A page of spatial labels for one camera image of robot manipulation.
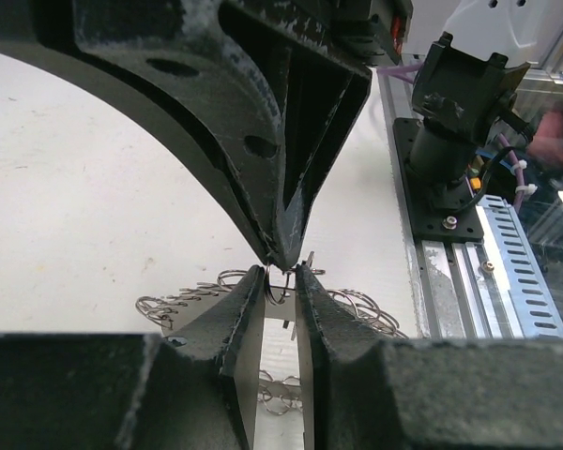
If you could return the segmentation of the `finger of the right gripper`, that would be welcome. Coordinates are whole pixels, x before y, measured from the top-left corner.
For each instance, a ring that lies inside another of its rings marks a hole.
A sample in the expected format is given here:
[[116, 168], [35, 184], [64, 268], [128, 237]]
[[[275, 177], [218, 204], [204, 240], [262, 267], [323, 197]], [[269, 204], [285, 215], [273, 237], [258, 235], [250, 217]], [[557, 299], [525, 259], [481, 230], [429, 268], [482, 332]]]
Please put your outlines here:
[[218, 202], [258, 258], [293, 266], [314, 199], [371, 72], [332, 33], [325, 1], [76, 1], [84, 53], [194, 118], [222, 175]]
[[70, 82], [155, 137], [260, 261], [282, 258], [282, 120], [266, 80], [192, 1], [0, 1], [0, 53]]

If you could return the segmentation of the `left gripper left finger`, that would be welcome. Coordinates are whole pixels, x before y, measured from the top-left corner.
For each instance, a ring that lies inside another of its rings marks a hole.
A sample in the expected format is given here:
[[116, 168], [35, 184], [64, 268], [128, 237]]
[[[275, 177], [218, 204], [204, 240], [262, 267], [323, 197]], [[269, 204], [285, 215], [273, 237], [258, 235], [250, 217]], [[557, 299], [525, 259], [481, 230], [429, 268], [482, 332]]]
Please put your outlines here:
[[169, 337], [0, 333], [0, 449], [250, 449], [264, 271]]

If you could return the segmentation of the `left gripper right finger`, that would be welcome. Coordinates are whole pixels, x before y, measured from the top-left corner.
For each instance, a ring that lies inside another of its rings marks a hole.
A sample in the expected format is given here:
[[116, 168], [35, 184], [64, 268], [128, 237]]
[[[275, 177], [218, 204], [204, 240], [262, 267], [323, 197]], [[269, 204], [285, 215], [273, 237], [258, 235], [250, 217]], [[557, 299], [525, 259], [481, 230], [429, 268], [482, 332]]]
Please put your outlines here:
[[563, 340], [390, 338], [296, 270], [309, 449], [563, 449]]

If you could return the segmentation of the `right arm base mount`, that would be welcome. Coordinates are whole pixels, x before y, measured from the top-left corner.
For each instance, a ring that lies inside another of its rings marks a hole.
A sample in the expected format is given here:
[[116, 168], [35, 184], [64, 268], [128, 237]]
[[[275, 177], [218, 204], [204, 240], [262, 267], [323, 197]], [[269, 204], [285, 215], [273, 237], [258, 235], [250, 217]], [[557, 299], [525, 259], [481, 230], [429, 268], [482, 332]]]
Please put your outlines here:
[[466, 169], [476, 147], [426, 119], [399, 117], [392, 125], [406, 208], [414, 239], [479, 243], [483, 229]]

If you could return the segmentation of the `metal disc with keyrings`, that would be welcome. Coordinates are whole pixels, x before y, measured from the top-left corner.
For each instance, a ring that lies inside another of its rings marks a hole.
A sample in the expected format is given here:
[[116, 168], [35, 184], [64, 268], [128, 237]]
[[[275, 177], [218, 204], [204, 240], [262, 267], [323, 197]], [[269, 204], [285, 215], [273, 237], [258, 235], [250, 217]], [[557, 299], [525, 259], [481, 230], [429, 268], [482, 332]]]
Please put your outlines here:
[[[330, 290], [303, 263], [293, 289], [273, 292], [266, 268], [236, 270], [233, 284], [203, 283], [135, 306], [160, 326], [146, 351], [133, 403], [141, 419], [242, 431], [261, 391], [299, 398], [319, 435], [371, 440], [401, 422], [391, 359], [405, 336], [389, 339], [362, 314], [381, 316], [368, 295]], [[266, 319], [296, 323], [300, 371], [293, 383], [260, 376]]]

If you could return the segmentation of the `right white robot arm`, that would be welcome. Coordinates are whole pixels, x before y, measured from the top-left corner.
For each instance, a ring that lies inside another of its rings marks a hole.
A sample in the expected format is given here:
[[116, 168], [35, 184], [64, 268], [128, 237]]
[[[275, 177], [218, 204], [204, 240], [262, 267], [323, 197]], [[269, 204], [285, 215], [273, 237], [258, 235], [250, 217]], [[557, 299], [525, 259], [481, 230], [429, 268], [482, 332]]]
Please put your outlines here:
[[[0, 53], [72, 83], [169, 150], [264, 264], [291, 269], [315, 198], [371, 91], [402, 73], [410, 1], [0, 1]], [[417, 240], [478, 242], [465, 171], [514, 110], [556, 1], [462, 1], [393, 132]]]

